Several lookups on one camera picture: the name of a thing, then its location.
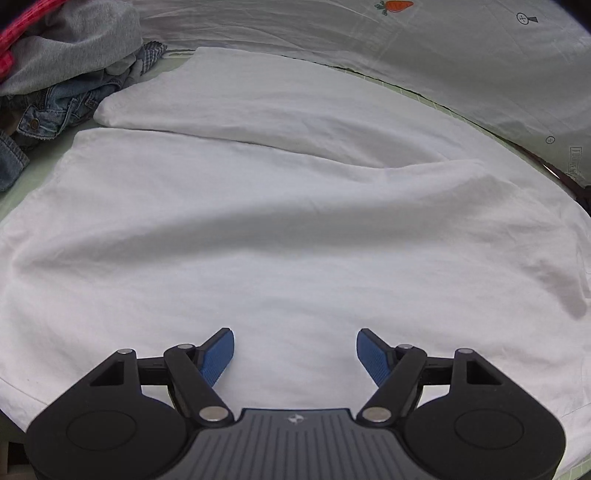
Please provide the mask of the blue denim jeans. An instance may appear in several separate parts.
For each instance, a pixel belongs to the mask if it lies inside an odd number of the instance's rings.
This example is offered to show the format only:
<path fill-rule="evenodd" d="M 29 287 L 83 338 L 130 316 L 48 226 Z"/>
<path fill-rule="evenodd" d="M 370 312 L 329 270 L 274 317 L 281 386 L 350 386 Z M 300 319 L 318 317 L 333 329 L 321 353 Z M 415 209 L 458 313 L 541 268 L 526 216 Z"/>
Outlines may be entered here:
<path fill-rule="evenodd" d="M 29 165 L 27 153 L 89 120 L 107 96 L 135 83 L 131 69 L 119 75 L 90 72 L 51 87 L 1 99 L 1 190 L 10 189 Z"/>

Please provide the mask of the red fabric basket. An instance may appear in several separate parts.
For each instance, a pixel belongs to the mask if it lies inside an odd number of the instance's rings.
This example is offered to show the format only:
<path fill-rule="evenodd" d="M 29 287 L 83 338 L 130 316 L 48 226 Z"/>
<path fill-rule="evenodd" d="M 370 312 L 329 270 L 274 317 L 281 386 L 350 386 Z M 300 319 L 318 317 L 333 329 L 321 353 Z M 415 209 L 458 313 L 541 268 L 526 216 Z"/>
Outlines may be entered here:
<path fill-rule="evenodd" d="M 1 0 L 1 79 L 14 66 L 11 47 L 28 28 L 65 3 L 64 0 Z"/>

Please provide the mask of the grey sweatshirt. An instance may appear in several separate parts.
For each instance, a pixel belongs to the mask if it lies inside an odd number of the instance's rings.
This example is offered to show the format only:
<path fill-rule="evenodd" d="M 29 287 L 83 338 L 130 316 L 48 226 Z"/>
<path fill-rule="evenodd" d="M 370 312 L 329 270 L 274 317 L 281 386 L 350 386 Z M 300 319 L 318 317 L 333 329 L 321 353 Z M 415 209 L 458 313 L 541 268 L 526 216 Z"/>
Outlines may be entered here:
<path fill-rule="evenodd" d="M 121 73 L 142 46 L 129 1 L 68 1 L 28 28 L 11 47 L 14 66 L 3 96 L 24 95 L 86 73 Z"/>

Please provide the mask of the white carrot-print sheet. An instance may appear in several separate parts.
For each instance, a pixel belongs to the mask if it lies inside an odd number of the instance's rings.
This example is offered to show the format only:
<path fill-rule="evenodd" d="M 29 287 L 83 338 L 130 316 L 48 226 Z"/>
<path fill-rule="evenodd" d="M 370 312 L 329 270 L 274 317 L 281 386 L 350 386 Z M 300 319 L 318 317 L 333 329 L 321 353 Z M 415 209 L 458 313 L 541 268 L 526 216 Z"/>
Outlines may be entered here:
<path fill-rule="evenodd" d="M 553 1 L 139 1 L 143 36 L 353 70 L 590 182 L 590 34 Z"/>

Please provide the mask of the blue checked shirt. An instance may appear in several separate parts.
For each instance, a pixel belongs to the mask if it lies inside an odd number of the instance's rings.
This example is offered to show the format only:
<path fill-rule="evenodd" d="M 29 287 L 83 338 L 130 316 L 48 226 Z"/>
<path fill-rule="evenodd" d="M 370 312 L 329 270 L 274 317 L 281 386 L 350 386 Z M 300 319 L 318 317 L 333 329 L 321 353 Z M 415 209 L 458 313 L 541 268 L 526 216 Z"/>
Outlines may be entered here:
<path fill-rule="evenodd" d="M 148 41 L 135 52 L 132 75 L 141 77 L 146 74 L 166 53 L 167 46 L 158 41 Z"/>

